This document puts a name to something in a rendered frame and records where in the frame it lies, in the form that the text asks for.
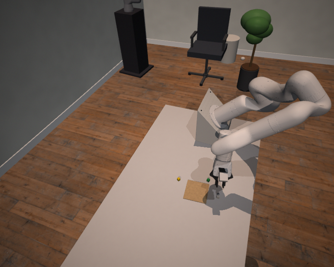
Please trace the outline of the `tan cork mat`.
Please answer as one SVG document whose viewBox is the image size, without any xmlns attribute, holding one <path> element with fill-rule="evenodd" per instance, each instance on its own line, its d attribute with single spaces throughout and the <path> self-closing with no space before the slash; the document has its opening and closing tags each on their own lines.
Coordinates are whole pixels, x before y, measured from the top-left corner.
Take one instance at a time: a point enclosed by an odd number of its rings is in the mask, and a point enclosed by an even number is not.
<svg viewBox="0 0 334 267">
<path fill-rule="evenodd" d="M 208 190 L 209 184 L 188 180 L 183 198 L 206 204 Z"/>
</svg>

